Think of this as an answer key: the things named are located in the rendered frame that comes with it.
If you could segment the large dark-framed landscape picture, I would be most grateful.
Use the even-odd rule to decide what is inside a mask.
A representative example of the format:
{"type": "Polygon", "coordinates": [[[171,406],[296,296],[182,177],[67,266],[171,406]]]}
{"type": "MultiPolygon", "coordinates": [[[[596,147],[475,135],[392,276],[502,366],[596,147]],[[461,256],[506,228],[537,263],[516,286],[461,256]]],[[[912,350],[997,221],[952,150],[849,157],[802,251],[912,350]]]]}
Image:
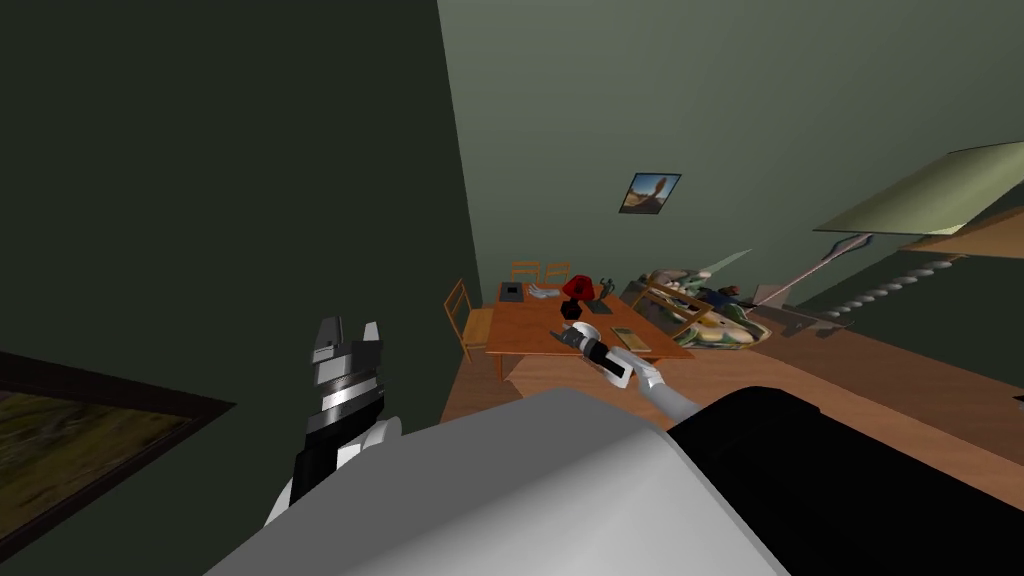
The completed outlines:
{"type": "Polygon", "coordinates": [[[231,408],[0,351],[0,563],[231,408]]]}

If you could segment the small framed desert picture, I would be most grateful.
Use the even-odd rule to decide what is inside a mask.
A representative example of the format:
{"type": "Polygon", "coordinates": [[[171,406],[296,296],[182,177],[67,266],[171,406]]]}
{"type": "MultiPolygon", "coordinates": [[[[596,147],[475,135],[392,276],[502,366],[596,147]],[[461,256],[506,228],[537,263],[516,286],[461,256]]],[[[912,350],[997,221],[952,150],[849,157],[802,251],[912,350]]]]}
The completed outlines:
{"type": "Polygon", "coordinates": [[[681,179],[677,173],[636,173],[618,207],[621,214],[657,215],[681,179]]]}

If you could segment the red lamp with black base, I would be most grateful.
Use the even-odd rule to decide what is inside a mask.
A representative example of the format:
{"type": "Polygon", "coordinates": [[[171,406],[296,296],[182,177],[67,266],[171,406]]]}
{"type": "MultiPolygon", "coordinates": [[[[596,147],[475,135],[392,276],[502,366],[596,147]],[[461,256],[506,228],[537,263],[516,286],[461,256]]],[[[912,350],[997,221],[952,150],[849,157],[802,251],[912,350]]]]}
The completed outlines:
{"type": "Polygon", "coordinates": [[[593,281],[585,275],[572,277],[561,288],[561,292],[566,296],[566,300],[561,304],[560,313],[565,320],[570,322],[580,319],[583,302],[589,302],[595,298],[593,281]]]}

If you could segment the grey floor lamp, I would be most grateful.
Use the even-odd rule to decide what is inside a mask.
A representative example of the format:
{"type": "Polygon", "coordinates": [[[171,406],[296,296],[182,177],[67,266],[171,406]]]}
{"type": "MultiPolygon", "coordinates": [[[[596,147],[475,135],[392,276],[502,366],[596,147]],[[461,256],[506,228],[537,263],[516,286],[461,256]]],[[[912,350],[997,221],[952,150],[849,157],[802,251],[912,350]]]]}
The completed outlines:
{"type": "Polygon", "coordinates": [[[788,335],[790,337],[795,336],[805,329],[814,330],[815,336],[819,339],[824,339],[831,334],[835,334],[839,330],[845,328],[845,325],[834,321],[836,318],[841,316],[841,312],[795,312],[794,310],[785,310],[785,305],[782,300],[779,300],[776,306],[773,306],[772,303],[781,294],[787,293],[793,286],[809,277],[814,272],[846,253],[869,246],[872,243],[872,240],[873,235],[871,233],[859,233],[837,241],[828,253],[822,257],[818,263],[801,273],[787,283],[777,286],[772,292],[761,296],[755,296],[751,304],[751,310],[760,311],[761,308],[777,308],[787,315],[786,320],[796,320],[796,323],[787,324],[783,330],[783,334],[788,335]]]}

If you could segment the pale green flat panel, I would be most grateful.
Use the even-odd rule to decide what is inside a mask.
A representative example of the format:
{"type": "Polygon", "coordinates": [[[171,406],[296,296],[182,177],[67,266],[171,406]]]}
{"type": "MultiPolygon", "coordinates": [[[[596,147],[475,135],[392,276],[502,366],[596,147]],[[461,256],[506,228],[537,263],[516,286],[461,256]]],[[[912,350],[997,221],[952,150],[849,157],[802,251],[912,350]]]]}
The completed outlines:
{"type": "Polygon", "coordinates": [[[1024,141],[948,153],[816,227],[818,232],[951,235],[1024,181],[1024,141]]]}

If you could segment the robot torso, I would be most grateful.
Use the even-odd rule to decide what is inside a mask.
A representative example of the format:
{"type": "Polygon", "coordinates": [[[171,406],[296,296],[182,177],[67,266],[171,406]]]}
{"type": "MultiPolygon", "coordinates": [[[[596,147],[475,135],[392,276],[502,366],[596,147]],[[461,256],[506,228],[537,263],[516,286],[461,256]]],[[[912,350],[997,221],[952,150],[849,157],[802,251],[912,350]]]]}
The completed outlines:
{"type": "Polygon", "coordinates": [[[205,576],[790,576],[668,435],[558,388],[366,448],[205,576]]]}

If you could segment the brown wooden table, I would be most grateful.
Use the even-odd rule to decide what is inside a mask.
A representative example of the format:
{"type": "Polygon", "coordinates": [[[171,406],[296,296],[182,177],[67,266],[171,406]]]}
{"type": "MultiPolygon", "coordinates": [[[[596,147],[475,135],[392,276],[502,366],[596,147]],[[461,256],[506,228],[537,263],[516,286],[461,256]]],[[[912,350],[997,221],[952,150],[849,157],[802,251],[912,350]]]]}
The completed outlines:
{"type": "MultiPolygon", "coordinates": [[[[562,331],[560,305],[563,300],[562,296],[554,299],[527,296],[521,303],[497,302],[494,305],[485,354],[494,359],[499,379],[507,375],[512,357],[582,356],[581,351],[572,349],[551,336],[553,332],[562,331]]],[[[594,326],[608,346],[621,344],[612,329],[627,327],[650,347],[648,352],[637,355],[652,364],[659,360],[689,360],[694,357],[616,295],[607,297],[607,305],[610,314],[595,315],[586,308],[582,320],[594,326]]]]}

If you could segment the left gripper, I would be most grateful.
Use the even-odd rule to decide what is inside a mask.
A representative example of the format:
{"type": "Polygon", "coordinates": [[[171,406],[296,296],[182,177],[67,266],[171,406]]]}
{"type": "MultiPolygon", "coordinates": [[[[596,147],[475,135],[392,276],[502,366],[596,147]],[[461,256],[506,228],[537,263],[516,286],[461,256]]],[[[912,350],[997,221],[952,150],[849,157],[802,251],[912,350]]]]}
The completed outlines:
{"type": "Polygon", "coordinates": [[[367,322],[362,340],[343,343],[340,316],[325,318],[312,353],[314,387],[322,408],[335,408],[356,398],[383,395],[378,380],[383,343],[376,321],[367,322]]]}

